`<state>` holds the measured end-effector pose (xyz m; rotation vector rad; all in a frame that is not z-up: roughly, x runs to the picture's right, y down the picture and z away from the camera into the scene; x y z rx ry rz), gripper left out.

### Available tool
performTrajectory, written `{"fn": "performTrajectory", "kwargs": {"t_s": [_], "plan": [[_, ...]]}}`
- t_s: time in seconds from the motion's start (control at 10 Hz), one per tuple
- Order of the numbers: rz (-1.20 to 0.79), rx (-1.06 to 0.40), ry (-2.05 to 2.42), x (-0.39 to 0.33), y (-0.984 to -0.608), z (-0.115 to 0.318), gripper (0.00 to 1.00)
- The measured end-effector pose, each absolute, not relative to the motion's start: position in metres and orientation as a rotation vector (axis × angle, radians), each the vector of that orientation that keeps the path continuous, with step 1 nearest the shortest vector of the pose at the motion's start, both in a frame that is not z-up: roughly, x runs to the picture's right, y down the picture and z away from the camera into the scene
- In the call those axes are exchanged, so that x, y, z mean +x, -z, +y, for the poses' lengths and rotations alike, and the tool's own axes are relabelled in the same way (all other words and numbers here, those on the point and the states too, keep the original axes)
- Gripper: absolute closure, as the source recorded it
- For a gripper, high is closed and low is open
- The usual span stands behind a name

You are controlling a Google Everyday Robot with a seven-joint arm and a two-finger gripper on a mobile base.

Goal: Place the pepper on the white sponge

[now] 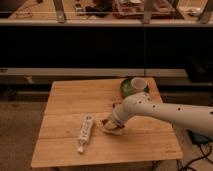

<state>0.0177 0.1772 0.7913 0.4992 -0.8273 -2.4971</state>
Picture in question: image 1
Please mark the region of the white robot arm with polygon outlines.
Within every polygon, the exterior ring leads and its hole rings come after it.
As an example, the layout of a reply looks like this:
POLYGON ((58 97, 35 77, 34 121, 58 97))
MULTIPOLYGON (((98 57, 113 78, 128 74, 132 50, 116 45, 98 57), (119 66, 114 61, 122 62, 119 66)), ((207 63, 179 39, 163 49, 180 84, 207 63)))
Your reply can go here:
POLYGON ((122 126, 135 116, 152 117, 213 138, 213 107, 157 102, 140 92, 124 98, 109 119, 122 126))

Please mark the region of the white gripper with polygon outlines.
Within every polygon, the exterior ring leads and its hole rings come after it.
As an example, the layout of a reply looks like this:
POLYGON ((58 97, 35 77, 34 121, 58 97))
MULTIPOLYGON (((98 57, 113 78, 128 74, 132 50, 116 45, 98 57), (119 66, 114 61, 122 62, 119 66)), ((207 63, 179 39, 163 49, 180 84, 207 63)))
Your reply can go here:
POLYGON ((109 119, 118 128, 123 129, 125 127, 125 123, 128 120, 128 113, 122 107, 115 107, 112 110, 112 113, 109 116, 109 119))

